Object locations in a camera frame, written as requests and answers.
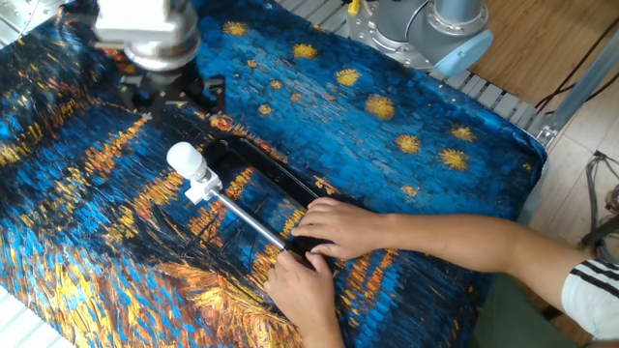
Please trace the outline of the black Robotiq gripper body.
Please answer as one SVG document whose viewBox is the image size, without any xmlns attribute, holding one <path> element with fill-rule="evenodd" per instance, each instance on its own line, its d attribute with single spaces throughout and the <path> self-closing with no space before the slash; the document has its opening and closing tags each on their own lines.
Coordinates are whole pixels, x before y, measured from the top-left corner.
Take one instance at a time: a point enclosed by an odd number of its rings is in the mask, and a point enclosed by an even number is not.
<svg viewBox="0 0 619 348">
<path fill-rule="evenodd" d="M 172 71 L 144 72 L 137 84 L 152 93 L 153 103 L 165 92 L 163 97 L 167 101 L 192 101 L 199 104 L 200 77 L 202 76 L 195 62 L 189 62 L 186 66 Z"/>
</svg>

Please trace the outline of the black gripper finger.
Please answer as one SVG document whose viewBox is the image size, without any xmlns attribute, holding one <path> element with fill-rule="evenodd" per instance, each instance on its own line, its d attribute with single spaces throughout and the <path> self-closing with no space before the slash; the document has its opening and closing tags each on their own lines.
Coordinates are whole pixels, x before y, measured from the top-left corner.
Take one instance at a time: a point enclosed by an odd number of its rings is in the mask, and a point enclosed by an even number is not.
<svg viewBox="0 0 619 348">
<path fill-rule="evenodd" d="M 223 75 L 199 78 L 199 109 L 206 114 L 226 113 L 226 80 Z"/>
<path fill-rule="evenodd" d="M 137 83 L 121 82 L 119 95 L 124 106 L 133 113 L 139 113 L 146 120 L 153 120 L 150 110 L 154 97 L 148 89 L 143 89 Z"/>
</svg>

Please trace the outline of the person's right hand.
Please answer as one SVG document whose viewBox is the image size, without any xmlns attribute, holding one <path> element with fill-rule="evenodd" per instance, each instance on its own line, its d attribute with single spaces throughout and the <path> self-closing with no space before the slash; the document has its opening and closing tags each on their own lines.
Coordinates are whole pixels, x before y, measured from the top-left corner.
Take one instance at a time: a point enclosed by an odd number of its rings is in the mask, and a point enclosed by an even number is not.
<svg viewBox="0 0 619 348">
<path fill-rule="evenodd" d="M 309 204 L 291 234 L 325 240 L 313 253 L 353 259 L 391 247 L 398 226 L 393 215 L 374 213 L 332 198 L 318 198 Z"/>
</svg>

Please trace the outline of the person's left hand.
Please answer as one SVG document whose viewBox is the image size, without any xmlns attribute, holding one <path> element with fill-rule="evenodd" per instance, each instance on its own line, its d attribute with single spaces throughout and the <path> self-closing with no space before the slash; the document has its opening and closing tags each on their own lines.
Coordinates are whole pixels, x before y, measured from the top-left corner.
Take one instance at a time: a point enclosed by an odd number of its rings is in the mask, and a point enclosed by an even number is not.
<svg viewBox="0 0 619 348">
<path fill-rule="evenodd" d="M 310 267 L 292 251 L 282 251 L 264 283 L 267 294 L 304 337 L 340 336 L 332 273 L 324 258 L 307 254 Z"/>
</svg>

